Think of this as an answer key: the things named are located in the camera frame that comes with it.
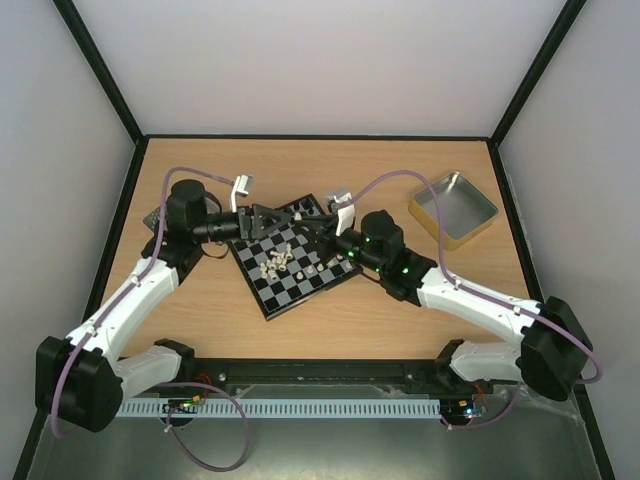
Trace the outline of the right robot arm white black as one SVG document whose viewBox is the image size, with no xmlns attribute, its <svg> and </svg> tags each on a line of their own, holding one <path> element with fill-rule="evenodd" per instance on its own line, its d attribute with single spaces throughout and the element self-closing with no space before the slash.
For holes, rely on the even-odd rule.
<svg viewBox="0 0 640 480">
<path fill-rule="evenodd" d="M 496 343 L 449 342 L 436 367 L 443 389 L 506 380 L 565 401 L 580 380 L 592 345 L 567 302 L 519 299 L 444 271 L 406 246 L 403 230 L 385 210 L 367 214 L 358 229 L 338 215 L 297 214 L 294 223 L 306 230 L 319 253 L 343 256 L 376 272 L 394 299 L 452 314 L 499 337 Z"/>
</svg>

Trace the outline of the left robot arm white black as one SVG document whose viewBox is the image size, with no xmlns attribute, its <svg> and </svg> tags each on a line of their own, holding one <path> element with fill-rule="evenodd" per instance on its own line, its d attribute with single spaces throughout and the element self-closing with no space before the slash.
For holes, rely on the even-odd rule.
<svg viewBox="0 0 640 480">
<path fill-rule="evenodd" d="M 58 426 L 63 419 L 103 430 L 121 404 L 193 369 L 191 348 L 161 341 L 128 359 L 121 352 L 155 307 L 175 291 L 210 242 L 262 240 L 291 215 L 259 204 L 209 213 L 206 190 L 193 179 L 164 182 L 152 239 L 115 293 L 65 338 L 47 337 L 36 351 L 35 405 Z"/>
</svg>

